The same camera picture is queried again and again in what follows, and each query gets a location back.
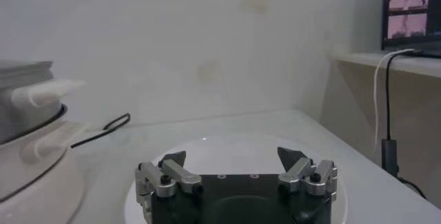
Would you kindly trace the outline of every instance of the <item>white round plate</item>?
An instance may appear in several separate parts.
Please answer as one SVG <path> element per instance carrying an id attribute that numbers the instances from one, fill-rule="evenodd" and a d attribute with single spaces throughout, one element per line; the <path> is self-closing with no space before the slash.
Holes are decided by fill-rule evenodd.
<path id="1" fill-rule="evenodd" d="M 165 154 L 187 151 L 184 167 L 195 174 L 280 174 L 285 172 L 277 155 L 277 147 L 300 150 L 315 163 L 321 158 L 307 146 L 266 134 L 228 134 L 189 141 L 168 150 L 154 159 L 158 163 Z M 124 205 L 126 224 L 146 224 L 141 206 L 136 202 L 133 182 Z M 337 200 L 332 203 L 332 224 L 345 224 L 348 203 L 346 190 L 338 177 Z"/>

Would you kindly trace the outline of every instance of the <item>white appliance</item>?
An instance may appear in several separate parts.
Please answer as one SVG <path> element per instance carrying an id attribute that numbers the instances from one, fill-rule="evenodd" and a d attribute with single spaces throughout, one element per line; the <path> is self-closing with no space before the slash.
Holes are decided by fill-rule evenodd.
<path id="1" fill-rule="evenodd" d="M 85 126 L 60 98 L 83 85 L 52 63 L 0 61 L 0 223 L 67 223 L 85 191 L 70 149 Z"/>

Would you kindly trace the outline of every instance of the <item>appliance lid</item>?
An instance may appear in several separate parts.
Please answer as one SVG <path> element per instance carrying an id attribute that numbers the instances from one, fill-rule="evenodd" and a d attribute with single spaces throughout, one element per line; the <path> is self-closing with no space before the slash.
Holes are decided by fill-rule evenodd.
<path id="1" fill-rule="evenodd" d="M 25 62 L 0 59 L 0 88 L 9 88 L 23 83 L 23 76 L 50 73 L 51 66 L 51 61 Z"/>

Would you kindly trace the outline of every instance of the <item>shelf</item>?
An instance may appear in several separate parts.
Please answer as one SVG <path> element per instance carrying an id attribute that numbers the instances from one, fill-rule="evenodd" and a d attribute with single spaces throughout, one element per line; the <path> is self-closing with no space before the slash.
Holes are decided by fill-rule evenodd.
<path id="1" fill-rule="evenodd" d="M 385 53 L 381 52 L 352 53 L 335 56 L 335 59 L 376 67 L 384 55 Z M 382 68 L 385 68 L 386 64 L 387 62 L 385 61 Z M 393 60 L 391 69 L 441 78 L 441 59 L 397 57 Z"/>

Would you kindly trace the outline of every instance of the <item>white cable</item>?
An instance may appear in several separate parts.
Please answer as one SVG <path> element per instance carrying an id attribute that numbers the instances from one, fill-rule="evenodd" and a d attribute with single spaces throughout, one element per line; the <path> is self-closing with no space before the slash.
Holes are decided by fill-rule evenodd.
<path id="1" fill-rule="evenodd" d="M 373 147 L 373 159 L 375 159 L 375 154 L 377 151 L 377 145 L 378 145 L 378 102 L 377 102 L 377 79 L 378 79 L 378 71 L 380 71 L 381 64 L 384 60 L 389 59 L 393 55 L 401 54 L 405 52 L 412 52 L 415 51 L 414 49 L 406 49 L 406 50 L 399 50 L 396 52 L 391 52 L 389 54 L 386 54 L 383 58 L 381 58 L 380 62 L 378 62 L 377 68 L 375 69 L 375 73 L 373 74 L 373 106 L 375 107 L 375 145 Z"/>

